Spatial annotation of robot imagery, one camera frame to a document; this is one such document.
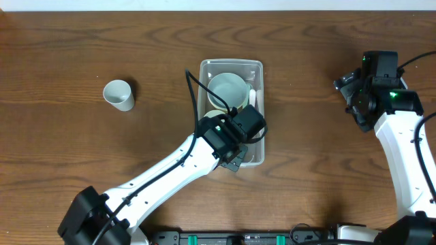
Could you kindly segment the pale green cup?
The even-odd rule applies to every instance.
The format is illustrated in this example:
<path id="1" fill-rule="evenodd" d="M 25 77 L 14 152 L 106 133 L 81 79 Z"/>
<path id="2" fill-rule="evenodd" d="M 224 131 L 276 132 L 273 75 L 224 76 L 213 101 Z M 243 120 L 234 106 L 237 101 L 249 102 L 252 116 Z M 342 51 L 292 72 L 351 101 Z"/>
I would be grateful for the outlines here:
<path id="1" fill-rule="evenodd" d="M 218 115 L 221 115 L 221 114 L 225 114 L 225 112 L 224 112 L 224 111 L 221 111 L 221 110 L 211 110 L 211 111 L 207 112 L 207 113 L 204 115 L 204 117 L 212 118 L 212 117 L 214 117 L 214 116 L 218 116 Z"/>

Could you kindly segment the light blue plastic spoon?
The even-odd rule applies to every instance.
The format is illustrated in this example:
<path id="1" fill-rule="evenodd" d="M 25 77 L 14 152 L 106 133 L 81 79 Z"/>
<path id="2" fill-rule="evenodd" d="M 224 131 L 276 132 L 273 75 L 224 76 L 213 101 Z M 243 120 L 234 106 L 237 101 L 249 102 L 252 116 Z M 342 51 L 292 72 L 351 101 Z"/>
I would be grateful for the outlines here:
<path id="1" fill-rule="evenodd" d="M 255 107 L 256 99 L 257 99 L 257 93 L 256 93 L 256 90 L 251 89 L 251 90 L 249 91 L 249 104 L 252 105 L 253 107 Z"/>

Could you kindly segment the grey bowl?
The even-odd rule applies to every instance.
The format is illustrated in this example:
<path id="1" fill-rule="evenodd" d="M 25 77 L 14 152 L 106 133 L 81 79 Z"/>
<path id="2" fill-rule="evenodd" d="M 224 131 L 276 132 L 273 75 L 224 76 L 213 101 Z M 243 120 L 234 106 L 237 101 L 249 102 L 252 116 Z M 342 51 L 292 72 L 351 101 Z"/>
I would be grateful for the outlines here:
<path id="1" fill-rule="evenodd" d="M 208 83 L 207 88 L 225 102 L 249 100 L 249 91 L 251 90 L 251 86 L 234 73 L 216 75 Z"/>

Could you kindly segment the grey cup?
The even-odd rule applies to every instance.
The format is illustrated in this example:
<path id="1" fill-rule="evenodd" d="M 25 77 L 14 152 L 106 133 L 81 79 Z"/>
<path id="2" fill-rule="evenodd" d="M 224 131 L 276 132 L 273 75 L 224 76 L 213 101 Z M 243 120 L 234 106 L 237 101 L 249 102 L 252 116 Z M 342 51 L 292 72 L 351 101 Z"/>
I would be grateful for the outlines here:
<path id="1" fill-rule="evenodd" d="M 103 90 L 103 97 L 122 112 L 130 111 L 135 105 L 131 86 L 124 80 L 113 80 L 107 83 Z"/>

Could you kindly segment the yellow bowl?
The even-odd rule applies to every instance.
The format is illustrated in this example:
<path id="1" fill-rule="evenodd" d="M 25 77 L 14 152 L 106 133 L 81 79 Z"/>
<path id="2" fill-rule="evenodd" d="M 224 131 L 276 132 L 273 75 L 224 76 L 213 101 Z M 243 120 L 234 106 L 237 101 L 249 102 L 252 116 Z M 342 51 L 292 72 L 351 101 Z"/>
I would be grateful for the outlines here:
<path id="1" fill-rule="evenodd" d="M 208 102 L 217 110 L 221 110 L 224 112 L 227 111 L 227 108 L 219 100 L 212 99 L 212 100 L 209 100 Z M 230 110 L 232 108 L 236 108 L 238 111 L 241 111 L 245 106 L 248 105 L 249 100 L 248 99 L 245 99 L 244 101 L 231 100 L 231 101 L 226 101 L 226 103 L 229 106 Z"/>

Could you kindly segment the white plastic fork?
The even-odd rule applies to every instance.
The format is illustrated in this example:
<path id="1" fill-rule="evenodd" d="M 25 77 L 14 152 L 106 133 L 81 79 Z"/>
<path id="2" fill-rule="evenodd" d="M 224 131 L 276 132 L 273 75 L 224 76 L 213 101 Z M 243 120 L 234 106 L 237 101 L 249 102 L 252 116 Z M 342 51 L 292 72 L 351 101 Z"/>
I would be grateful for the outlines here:
<path id="1" fill-rule="evenodd" d="M 264 114 L 264 99 L 263 99 L 263 91 L 256 91 L 256 109 L 259 113 Z"/>

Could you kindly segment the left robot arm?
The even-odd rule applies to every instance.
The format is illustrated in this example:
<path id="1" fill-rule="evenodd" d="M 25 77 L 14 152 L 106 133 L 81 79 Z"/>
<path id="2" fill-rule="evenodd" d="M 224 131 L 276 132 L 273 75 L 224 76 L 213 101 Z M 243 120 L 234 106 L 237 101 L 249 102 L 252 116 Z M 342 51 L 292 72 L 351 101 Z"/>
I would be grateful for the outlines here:
<path id="1" fill-rule="evenodd" d="M 92 186 L 71 203 L 57 233 L 65 244 L 148 244 L 139 226 L 163 202 L 218 166 L 238 171 L 248 144 L 266 134 L 252 105 L 203 117 L 173 153 L 136 178 L 99 194 Z"/>

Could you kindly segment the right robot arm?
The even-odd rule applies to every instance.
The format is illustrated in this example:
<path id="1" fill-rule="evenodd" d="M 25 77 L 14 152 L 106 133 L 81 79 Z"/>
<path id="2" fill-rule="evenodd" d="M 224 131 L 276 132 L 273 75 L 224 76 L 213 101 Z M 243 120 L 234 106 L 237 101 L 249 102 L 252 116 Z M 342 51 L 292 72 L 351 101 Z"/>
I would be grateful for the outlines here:
<path id="1" fill-rule="evenodd" d="M 334 81 L 347 108 L 364 131 L 374 131 L 394 185 L 398 220 L 378 231 L 338 225 L 334 244 L 434 244 L 435 161 L 426 138 L 416 91 L 408 89 L 394 51 L 366 51 L 360 68 Z"/>

